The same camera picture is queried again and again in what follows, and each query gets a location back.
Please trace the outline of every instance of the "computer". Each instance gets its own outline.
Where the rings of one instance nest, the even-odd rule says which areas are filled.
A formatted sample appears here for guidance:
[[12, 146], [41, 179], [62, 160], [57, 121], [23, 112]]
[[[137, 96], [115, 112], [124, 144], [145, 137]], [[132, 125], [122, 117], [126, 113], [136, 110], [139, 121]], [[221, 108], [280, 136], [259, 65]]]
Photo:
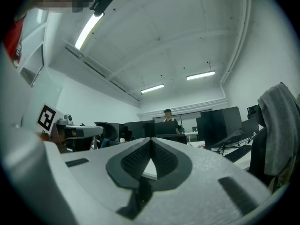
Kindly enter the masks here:
[[246, 138], [252, 137], [254, 133], [258, 134], [259, 126], [256, 118], [251, 118], [242, 122], [243, 134], [240, 140], [244, 140]]
[[124, 138], [126, 142], [129, 142], [131, 140], [132, 132], [128, 131], [128, 127], [126, 127], [124, 124], [119, 125], [119, 139]]
[[202, 118], [196, 118], [197, 122], [197, 131], [198, 131], [198, 140], [205, 141], [205, 133], [203, 128]]
[[142, 121], [142, 137], [155, 137], [154, 120]]
[[182, 127], [182, 125], [178, 125], [178, 131], [180, 134], [184, 133], [184, 128]]
[[155, 135], [176, 134], [176, 122], [155, 123]]
[[242, 135], [242, 121], [238, 107], [202, 112], [201, 118], [206, 149], [239, 141]]
[[185, 134], [166, 134], [166, 135], [156, 135], [156, 138], [163, 138], [166, 140], [187, 144], [187, 136]]
[[128, 131], [132, 132], [130, 140], [135, 140], [143, 137], [143, 123], [142, 122], [127, 122], [125, 126]]

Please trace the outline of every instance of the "desk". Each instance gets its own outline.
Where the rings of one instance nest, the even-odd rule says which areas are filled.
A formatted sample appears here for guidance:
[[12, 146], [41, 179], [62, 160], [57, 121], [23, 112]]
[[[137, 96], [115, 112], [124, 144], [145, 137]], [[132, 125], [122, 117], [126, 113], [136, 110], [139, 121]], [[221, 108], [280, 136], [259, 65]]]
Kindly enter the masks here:
[[[197, 146], [204, 145], [205, 142], [204, 141], [192, 142], [191, 144], [192, 144], [193, 147], [195, 147], [195, 149], [200, 149], [200, 148], [197, 148]], [[229, 154], [229, 153], [231, 153], [231, 152], [233, 152], [233, 151], [235, 151], [237, 149], [238, 148], [236, 148], [236, 149], [228, 149], [228, 150], [225, 149], [223, 155]], [[242, 158], [240, 158], [239, 160], [237, 160], [234, 164], [237, 165], [242, 170], [248, 170], [249, 167], [250, 167], [250, 160], [251, 160], [251, 152], [247, 153], [245, 156], [243, 156]], [[144, 171], [144, 173], [143, 173], [142, 176], [146, 177], [146, 178], [154, 179], [154, 180], [157, 179], [156, 168], [155, 168], [155, 165], [154, 165], [152, 159], [150, 159], [150, 161], [149, 161], [149, 163], [148, 163], [148, 165], [147, 165], [147, 167], [146, 167], [146, 169], [145, 169], [145, 171]]]
[[198, 135], [198, 132], [183, 133], [188, 136], [188, 142], [191, 143], [191, 135]]

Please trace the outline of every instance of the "red object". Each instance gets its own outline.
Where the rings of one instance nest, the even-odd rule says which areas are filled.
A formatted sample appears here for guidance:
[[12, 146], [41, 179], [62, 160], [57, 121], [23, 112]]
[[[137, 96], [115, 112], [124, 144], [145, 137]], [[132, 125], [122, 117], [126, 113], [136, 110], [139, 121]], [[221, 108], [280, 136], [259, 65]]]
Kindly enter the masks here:
[[20, 41], [24, 19], [25, 17], [18, 21], [15, 21], [3, 40], [6, 51], [12, 61], [14, 60], [15, 53]]

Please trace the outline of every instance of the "gray towel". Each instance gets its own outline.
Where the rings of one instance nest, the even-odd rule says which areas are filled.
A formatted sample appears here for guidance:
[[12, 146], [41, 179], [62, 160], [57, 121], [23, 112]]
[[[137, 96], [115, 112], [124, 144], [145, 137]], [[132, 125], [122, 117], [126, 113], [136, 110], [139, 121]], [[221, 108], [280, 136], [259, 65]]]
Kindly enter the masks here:
[[278, 175], [290, 158], [295, 158], [300, 144], [300, 112], [296, 99], [282, 83], [270, 88], [258, 104], [267, 126], [264, 173]]

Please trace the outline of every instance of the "ceiling light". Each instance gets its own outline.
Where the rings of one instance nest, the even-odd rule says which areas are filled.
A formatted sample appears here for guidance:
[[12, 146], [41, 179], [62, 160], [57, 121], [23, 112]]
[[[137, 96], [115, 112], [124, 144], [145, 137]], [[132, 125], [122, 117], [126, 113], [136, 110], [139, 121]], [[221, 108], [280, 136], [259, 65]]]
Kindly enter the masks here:
[[142, 90], [141, 93], [150, 92], [150, 91], [153, 91], [153, 90], [156, 90], [156, 89], [159, 89], [159, 88], [163, 88], [163, 87], [164, 87], [164, 85], [161, 84], [161, 85], [155, 86], [153, 88], [148, 88], [146, 90]]
[[191, 76], [187, 76], [187, 80], [192, 80], [192, 79], [200, 78], [200, 77], [212, 76], [215, 73], [216, 73], [215, 71], [211, 71], [211, 72], [207, 72], [207, 73], [200, 73], [200, 74], [196, 74], [196, 75], [191, 75]]
[[81, 34], [79, 35], [79, 38], [75, 44], [75, 48], [78, 50], [81, 49], [85, 39], [89, 35], [90, 31], [93, 29], [93, 27], [98, 23], [98, 21], [104, 16], [104, 14], [101, 14], [99, 17], [95, 17], [94, 15], [89, 19], [88, 23], [83, 28]]
[[37, 11], [37, 23], [42, 23], [43, 10], [39, 9]]

